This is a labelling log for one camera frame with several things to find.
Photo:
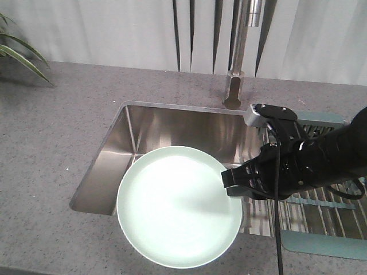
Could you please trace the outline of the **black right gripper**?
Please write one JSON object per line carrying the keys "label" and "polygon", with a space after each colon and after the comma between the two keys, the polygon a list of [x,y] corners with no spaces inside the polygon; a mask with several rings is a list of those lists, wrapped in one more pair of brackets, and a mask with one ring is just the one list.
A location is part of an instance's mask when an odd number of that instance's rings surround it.
{"label": "black right gripper", "polygon": [[227,195],[254,200],[287,199],[290,195],[310,190],[310,177],[299,160],[299,152],[311,140],[297,140],[289,146],[261,147],[259,156],[248,164],[221,172]]}

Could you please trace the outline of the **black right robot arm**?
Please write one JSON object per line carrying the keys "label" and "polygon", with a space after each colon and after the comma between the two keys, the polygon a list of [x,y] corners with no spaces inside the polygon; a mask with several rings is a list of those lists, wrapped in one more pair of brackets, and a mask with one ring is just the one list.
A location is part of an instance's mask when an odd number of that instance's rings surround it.
{"label": "black right robot arm", "polygon": [[245,122],[267,127],[277,144],[263,145],[257,157],[221,173],[229,196],[283,200],[366,176],[366,109],[349,125],[317,137],[309,137],[286,107],[252,104]]}

